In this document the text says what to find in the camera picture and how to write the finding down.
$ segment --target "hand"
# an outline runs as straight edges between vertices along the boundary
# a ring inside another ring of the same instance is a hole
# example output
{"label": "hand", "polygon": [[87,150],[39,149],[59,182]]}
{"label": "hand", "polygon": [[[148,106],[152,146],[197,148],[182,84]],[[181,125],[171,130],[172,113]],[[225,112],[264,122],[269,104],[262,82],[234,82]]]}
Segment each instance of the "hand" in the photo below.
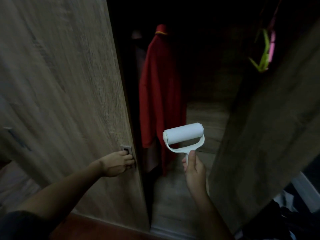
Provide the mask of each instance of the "hand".
{"label": "hand", "polygon": [[102,176],[115,177],[127,169],[132,168],[134,159],[127,151],[114,152],[97,160],[99,162]]}
{"label": "hand", "polygon": [[189,153],[188,165],[186,158],[182,159],[182,163],[186,174],[186,185],[191,196],[196,202],[202,201],[208,197],[206,190],[206,167],[199,160],[194,150]]}

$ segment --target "person's left hand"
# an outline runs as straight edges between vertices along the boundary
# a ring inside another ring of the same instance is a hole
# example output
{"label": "person's left hand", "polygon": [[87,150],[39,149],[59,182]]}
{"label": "person's left hand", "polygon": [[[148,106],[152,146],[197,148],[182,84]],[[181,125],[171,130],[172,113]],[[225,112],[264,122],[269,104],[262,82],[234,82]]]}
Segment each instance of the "person's left hand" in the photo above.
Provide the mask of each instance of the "person's left hand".
{"label": "person's left hand", "polygon": [[97,160],[101,166],[102,176],[115,177],[132,168],[134,159],[127,151],[114,152]]}

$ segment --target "wardrobe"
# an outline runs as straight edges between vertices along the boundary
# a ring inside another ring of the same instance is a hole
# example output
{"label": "wardrobe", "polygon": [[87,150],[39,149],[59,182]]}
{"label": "wardrobe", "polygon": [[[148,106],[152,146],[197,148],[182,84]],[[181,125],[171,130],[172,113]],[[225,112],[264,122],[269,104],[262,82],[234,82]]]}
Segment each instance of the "wardrobe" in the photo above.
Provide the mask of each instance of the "wardrobe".
{"label": "wardrobe", "polygon": [[100,179],[75,213],[167,237],[199,237],[181,155],[143,169],[132,32],[172,30],[187,124],[210,198],[232,232],[320,152],[318,1],[282,0],[267,71],[255,42],[280,0],[0,0],[1,154],[40,186],[121,147],[136,165]]}

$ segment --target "red shirt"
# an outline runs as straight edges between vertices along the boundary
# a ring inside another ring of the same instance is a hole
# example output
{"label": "red shirt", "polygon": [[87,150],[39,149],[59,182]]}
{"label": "red shirt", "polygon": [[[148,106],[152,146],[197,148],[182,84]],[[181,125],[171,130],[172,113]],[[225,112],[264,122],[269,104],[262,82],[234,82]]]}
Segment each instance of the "red shirt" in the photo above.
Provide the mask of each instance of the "red shirt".
{"label": "red shirt", "polygon": [[166,26],[158,25],[149,44],[139,83],[140,125],[143,148],[149,148],[155,137],[161,144],[162,170],[176,155],[165,145],[165,129],[186,124],[186,106],[182,102],[181,78],[170,35]]}

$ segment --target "white lint roller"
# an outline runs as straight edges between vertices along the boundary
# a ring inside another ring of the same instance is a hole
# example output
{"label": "white lint roller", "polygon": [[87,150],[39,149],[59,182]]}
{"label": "white lint roller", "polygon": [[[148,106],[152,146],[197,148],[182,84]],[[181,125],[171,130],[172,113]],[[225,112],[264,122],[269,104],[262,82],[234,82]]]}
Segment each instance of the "white lint roller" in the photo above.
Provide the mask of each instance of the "white lint roller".
{"label": "white lint roller", "polygon": [[[188,155],[191,150],[196,150],[201,147],[205,142],[204,129],[202,124],[194,123],[184,126],[179,126],[172,129],[165,129],[162,133],[163,141],[167,148],[175,153],[185,153],[186,154],[186,164],[188,165]],[[191,140],[194,138],[201,137],[199,142],[194,145],[189,145],[186,147],[174,149],[169,145],[175,144],[182,141]]]}

